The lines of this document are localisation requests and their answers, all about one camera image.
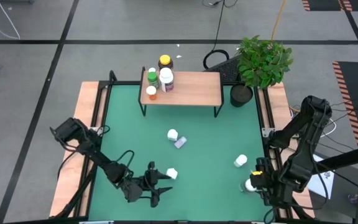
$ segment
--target green leaves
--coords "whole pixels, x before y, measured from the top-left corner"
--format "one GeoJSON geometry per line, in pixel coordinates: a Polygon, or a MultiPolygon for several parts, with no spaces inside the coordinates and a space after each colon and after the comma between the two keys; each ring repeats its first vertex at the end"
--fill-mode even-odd
{"type": "Polygon", "coordinates": [[[293,63],[292,49],[285,49],[282,44],[270,41],[258,41],[258,35],[240,43],[239,72],[241,80],[247,86],[266,88],[283,80],[285,72],[293,63]]]}

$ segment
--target yellow bottle cap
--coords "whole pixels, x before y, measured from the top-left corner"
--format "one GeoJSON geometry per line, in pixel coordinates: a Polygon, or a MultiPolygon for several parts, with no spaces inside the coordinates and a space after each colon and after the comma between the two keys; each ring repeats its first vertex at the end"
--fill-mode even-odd
{"type": "Polygon", "coordinates": [[[171,58],[169,57],[169,55],[162,55],[160,57],[160,63],[163,65],[168,65],[171,62],[171,58]]]}

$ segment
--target green mat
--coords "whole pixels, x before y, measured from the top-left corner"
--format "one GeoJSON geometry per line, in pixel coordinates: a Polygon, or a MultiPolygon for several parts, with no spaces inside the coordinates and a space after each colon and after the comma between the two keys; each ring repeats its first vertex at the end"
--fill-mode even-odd
{"type": "MultiPolygon", "coordinates": [[[[89,220],[262,221],[271,207],[264,206],[258,194],[239,190],[239,183],[255,169],[255,159],[264,156],[255,100],[235,108],[229,92],[230,86],[225,86],[226,104],[217,118],[212,107],[155,105],[148,106],[143,117],[139,86],[114,85],[106,118],[111,130],[103,137],[102,152],[113,160],[133,150],[130,169],[135,177],[144,174],[150,161],[161,173],[175,168],[178,177],[160,180],[156,188],[173,188],[151,208],[149,199],[127,203],[99,169],[89,220]],[[187,138],[181,149],[167,139],[169,129],[187,138]],[[236,168],[233,162],[239,154],[248,162],[236,168]]],[[[120,162],[126,164],[129,158],[120,162]]]]}

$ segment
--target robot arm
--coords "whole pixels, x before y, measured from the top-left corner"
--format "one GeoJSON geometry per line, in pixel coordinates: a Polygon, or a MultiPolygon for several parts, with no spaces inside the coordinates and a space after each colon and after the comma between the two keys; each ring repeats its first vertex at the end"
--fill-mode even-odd
{"type": "Polygon", "coordinates": [[[257,159],[256,169],[259,172],[251,174],[250,179],[257,189],[268,190],[265,203],[287,206],[292,203],[293,191],[302,192],[305,189],[314,171],[314,151],[331,115],[326,100],[308,96],[302,101],[300,113],[283,130],[269,134],[268,147],[284,150],[290,145],[292,136],[303,130],[295,153],[280,170],[272,170],[269,159],[257,159]]]}
{"type": "Polygon", "coordinates": [[[125,199],[128,202],[135,202],[139,198],[149,198],[151,207],[156,207],[160,200],[160,195],[171,187],[162,189],[155,189],[155,186],[160,179],[171,179],[171,177],[161,174],[158,170],[154,169],[154,162],[150,162],[145,174],[140,177],[133,177],[134,173],[128,168],[128,165],[112,161],[107,158],[101,151],[101,136],[96,131],[88,129],[78,119],[68,118],[58,128],[50,128],[55,140],[58,141],[63,148],[71,152],[79,152],[87,156],[94,162],[95,165],[102,168],[106,177],[113,184],[116,189],[121,189],[124,193],[125,199]],[[67,142],[76,139],[78,146],[71,146],[67,142]],[[151,197],[141,197],[143,191],[151,191],[151,197]]]}

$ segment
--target wooden tabletop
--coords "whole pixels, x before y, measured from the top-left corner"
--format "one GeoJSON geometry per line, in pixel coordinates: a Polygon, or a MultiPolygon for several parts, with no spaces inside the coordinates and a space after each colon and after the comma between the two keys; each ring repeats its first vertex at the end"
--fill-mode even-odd
{"type": "MultiPolygon", "coordinates": [[[[77,106],[75,110],[75,117],[82,120],[88,127],[91,123],[91,117],[93,113],[94,103],[96,101],[96,92],[98,90],[98,82],[83,82],[80,90],[80,94],[78,96],[77,106]]],[[[276,84],[268,88],[268,93],[270,97],[270,105],[272,108],[273,118],[275,122],[275,127],[277,129],[284,128],[290,121],[290,111],[288,109],[287,96],[285,94],[283,84],[276,84]]],[[[260,104],[262,107],[262,116],[264,118],[265,127],[269,127],[268,118],[267,118],[267,110],[266,104],[264,101],[262,91],[259,92],[260,95],[260,104]]],[[[102,112],[104,108],[104,97],[105,93],[102,94],[101,104],[99,106],[98,113],[98,122],[97,126],[100,126],[102,112]]],[[[291,140],[290,147],[296,149],[297,143],[295,140],[291,140]]],[[[66,158],[70,152],[65,152],[64,158],[66,158]]],[[[286,161],[288,156],[292,154],[289,150],[284,150],[281,157],[282,161],[286,161]]],[[[277,168],[275,161],[272,162],[273,166],[277,168]]],[[[55,191],[55,196],[53,198],[52,207],[50,211],[50,215],[58,214],[64,206],[70,201],[73,194],[78,189],[78,183],[80,181],[81,170],[83,166],[83,156],[81,154],[76,154],[70,159],[66,165],[62,168],[60,173],[60,178],[58,180],[57,188],[55,191]]],[[[89,186],[84,193],[84,197],[82,200],[82,206],[80,215],[86,214],[87,208],[87,199],[89,195],[89,186]]],[[[295,200],[299,203],[299,205],[312,207],[309,190],[305,189],[302,193],[293,193],[295,200]]],[[[305,212],[312,217],[314,217],[314,212],[312,210],[305,210],[305,212]]],[[[284,210],[280,210],[280,216],[285,217],[284,210]]]]}
{"type": "Polygon", "coordinates": [[[150,100],[148,71],[143,74],[140,102],[143,105],[220,106],[222,104],[219,72],[173,72],[173,90],[157,90],[157,99],[150,100]]]}

